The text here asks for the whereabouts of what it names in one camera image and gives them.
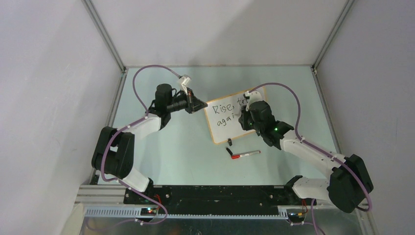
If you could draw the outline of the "yellow framed whiteboard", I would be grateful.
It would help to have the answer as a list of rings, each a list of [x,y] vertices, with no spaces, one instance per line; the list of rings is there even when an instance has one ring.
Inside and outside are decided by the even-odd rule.
[[[212,141],[215,144],[226,143],[254,132],[244,131],[238,119],[241,107],[248,104],[245,91],[233,93],[207,102],[204,109]]]

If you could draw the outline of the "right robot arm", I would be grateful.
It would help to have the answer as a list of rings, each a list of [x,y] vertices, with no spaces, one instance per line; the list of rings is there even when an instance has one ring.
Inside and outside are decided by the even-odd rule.
[[[370,210],[371,202],[368,202],[367,208],[360,206],[373,191],[373,183],[360,156],[330,153],[307,141],[296,134],[293,126],[276,120],[270,105],[264,100],[243,105],[238,121],[244,131],[254,130],[269,147],[297,156],[325,176],[324,180],[304,176],[292,178],[284,192],[289,204],[296,205],[303,199],[317,199],[328,201],[346,213],[355,209]]]

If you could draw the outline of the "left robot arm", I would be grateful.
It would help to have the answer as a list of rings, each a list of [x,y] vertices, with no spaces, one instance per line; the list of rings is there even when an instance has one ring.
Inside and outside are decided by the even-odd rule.
[[[104,174],[112,175],[113,180],[120,180],[130,190],[137,190],[136,198],[143,204],[151,203],[155,191],[149,186],[153,181],[133,166],[135,140],[163,129],[173,112],[185,110],[192,114],[207,106],[208,104],[198,99],[188,87],[174,94],[171,85],[158,85],[155,98],[142,118],[121,129],[110,126],[102,128],[92,156],[92,167]]]

